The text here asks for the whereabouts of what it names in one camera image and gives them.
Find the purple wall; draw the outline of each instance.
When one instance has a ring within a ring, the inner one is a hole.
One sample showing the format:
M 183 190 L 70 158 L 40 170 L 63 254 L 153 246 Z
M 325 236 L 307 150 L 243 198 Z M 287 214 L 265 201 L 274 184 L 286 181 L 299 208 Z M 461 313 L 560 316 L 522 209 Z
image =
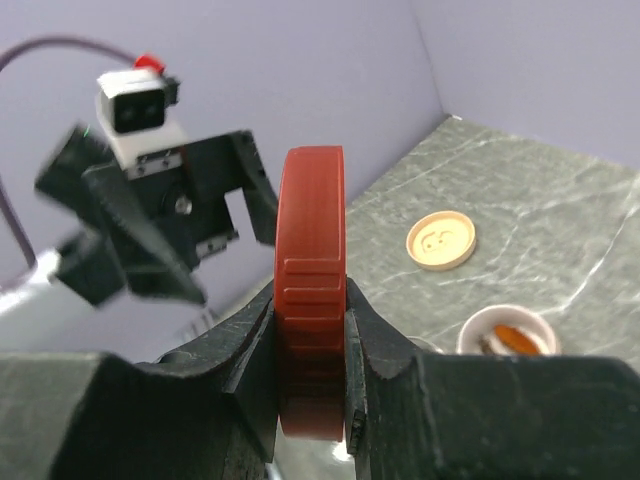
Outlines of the purple wall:
M 640 167 L 640 2 L 412 1 L 446 112 Z

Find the small white bowl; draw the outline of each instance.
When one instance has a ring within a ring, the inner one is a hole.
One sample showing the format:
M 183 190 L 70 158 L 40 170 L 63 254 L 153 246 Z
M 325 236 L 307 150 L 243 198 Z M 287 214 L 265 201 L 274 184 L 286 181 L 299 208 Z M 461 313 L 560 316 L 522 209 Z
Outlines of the small white bowl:
M 472 315 L 460 330 L 456 352 L 481 355 L 480 340 L 497 325 L 508 325 L 522 331 L 536 344 L 542 355 L 560 354 L 560 342 L 547 321 L 519 305 L 492 305 Z M 509 350 L 497 340 L 491 342 L 491 349 L 499 355 L 509 355 Z

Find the screw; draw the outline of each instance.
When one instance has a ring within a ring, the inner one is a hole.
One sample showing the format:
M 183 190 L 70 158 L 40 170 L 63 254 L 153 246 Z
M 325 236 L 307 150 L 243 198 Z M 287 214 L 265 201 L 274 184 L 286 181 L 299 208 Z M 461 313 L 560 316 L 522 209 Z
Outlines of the screw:
M 191 200 L 186 197 L 186 195 L 182 195 L 180 198 L 178 198 L 178 200 L 176 200 L 176 213 L 180 215 L 189 215 L 192 208 L 193 204 L 191 203 Z

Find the cable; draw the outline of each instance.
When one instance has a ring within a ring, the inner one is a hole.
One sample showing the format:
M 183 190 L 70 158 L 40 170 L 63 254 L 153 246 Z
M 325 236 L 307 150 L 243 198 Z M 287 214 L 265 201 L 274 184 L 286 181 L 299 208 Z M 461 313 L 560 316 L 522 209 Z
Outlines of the cable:
M 102 53 L 107 57 L 112 57 L 117 60 L 121 60 L 129 65 L 133 65 L 136 62 L 136 57 L 126 52 L 119 50 L 116 47 L 104 44 L 102 42 L 76 37 L 72 35 L 46 35 L 42 37 L 32 38 L 24 42 L 18 43 L 13 47 L 5 50 L 0 54 L 0 72 L 15 60 L 19 56 L 28 53 L 32 50 L 36 50 L 40 47 L 75 47 L 81 50 L 89 50 L 97 53 Z M 27 261 L 29 268 L 33 268 L 36 264 L 36 254 L 33 249 L 33 245 L 29 241 L 18 216 L 16 215 L 11 202 L 9 201 L 9 195 L 7 194 L 2 179 L 0 178 L 0 210 L 2 215 L 11 229 L 11 233 L 15 238 L 22 254 Z

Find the camera lens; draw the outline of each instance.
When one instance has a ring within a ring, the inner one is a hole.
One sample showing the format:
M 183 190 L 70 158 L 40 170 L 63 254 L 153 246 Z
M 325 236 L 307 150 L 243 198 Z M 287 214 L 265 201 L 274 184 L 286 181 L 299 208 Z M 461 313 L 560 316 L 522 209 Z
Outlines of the camera lens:
M 162 89 L 118 95 L 113 99 L 113 129 L 124 134 L 161 127 L 165 105 Z
M 133 108 L 126 108 L 120 113 L 120 119 L 123 122 L 131 122 L 133 117 L 136 116 L 136 111 Z

